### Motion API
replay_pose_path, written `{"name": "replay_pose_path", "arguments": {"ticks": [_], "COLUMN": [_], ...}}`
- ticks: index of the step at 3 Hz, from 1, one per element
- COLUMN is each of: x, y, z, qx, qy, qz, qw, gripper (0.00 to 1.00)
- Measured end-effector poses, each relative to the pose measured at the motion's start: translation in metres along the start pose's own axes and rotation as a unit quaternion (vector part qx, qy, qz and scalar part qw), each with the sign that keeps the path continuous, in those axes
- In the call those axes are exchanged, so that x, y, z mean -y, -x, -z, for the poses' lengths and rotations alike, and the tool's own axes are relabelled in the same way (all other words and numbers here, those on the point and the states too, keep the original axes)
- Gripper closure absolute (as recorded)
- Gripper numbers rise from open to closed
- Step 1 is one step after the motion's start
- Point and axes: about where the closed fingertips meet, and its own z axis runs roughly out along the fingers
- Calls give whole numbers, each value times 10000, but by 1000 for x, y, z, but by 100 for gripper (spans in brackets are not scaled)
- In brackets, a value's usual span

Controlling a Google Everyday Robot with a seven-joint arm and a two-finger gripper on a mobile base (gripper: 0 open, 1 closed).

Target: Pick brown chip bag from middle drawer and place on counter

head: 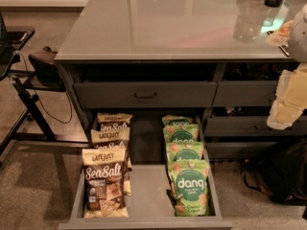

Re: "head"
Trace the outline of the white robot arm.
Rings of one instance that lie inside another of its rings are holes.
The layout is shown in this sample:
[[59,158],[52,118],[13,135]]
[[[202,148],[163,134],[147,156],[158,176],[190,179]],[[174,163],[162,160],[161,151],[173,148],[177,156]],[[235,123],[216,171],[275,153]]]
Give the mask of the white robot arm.
[[290,127],[307,109],[307,4],[266,42],[271,46],[286,45],[289,57],[299,62],[294,71],[282,71],[267,119],[270,128],[282,130]]

